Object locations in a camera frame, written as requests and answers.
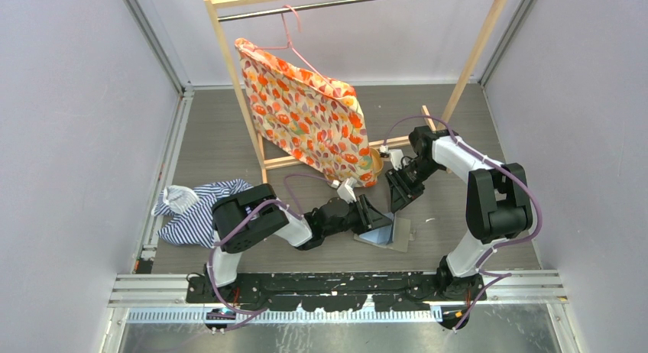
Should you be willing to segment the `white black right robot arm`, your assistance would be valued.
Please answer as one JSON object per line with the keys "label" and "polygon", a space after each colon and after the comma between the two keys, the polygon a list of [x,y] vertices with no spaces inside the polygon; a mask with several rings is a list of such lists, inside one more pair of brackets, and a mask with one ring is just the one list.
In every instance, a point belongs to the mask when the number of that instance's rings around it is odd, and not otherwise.
{"label": "white black right robot arm", "polygon": [[379,149],[392,165],[385,174],[390,210],[399,212],[418,199],[424,183],[438,170],[450,170],[466,184],[468,230],[439,262],[435,289],[447,300],[473,295],[481,283],[479,268],[487,250],[516,238],[533,223],[531,200],[524,190],[525,170],[519,164],[488,159],[451,130],[419,126],[410,133],[409,142],[414,158],[386,144]]}

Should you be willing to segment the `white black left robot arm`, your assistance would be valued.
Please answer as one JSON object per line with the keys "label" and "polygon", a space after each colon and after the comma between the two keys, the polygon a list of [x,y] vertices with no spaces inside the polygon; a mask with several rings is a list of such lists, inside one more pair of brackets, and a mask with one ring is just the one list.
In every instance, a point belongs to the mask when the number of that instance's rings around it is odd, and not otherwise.
{"label": "white black left robot arm", "polygon": [[233,296],[241,254],[272,235],[307,251],[338,233],[363,235],[394,223],[364,195],[333,197],[320,207],[298,214],[276,196],[269,184],[217,201],[211,207],[211,216],[215,242],[205,265],[205,292],[217,303]]}

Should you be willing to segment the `tan oval tray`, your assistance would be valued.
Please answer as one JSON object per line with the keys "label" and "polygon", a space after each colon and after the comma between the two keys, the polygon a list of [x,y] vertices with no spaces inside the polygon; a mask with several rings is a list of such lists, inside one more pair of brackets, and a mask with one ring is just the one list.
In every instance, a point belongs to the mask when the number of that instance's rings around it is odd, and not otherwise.
{"label": "tan oval tray", "polygon": [[381,157],[379,150],[373,147],[370,148],[370,155],[372,158],[372,170],[376,176],[379,176],[384,169],[384,159]]}

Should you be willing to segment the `orange floral garment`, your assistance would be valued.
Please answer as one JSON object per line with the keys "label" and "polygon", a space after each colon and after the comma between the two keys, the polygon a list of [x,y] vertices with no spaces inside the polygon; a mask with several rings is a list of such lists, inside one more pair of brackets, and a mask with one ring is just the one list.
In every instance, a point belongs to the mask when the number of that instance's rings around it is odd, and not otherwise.
{"label": "orange floral garment", "polygon": [[377,183],[367,125],[355,88],[235,41],[255,129],[332,180]]}

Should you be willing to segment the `blue white striped shirt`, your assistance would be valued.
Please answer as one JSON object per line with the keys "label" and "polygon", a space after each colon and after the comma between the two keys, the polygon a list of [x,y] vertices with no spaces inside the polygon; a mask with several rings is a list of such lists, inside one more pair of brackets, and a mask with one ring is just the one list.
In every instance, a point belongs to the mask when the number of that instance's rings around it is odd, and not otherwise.
{"label": "blue white striped shirt", "polygon": [[172,245],[200,245],[211,248],[215,242],[212,227],[212,207],[221,199],[251,189],[243,180],[234,179],[207,183],[192,189],[197,200],[182,213],[171,207],[172,186],[159,193],[151,210],[152,216],[169,216],[171,220],[157,233],[160,239]]}

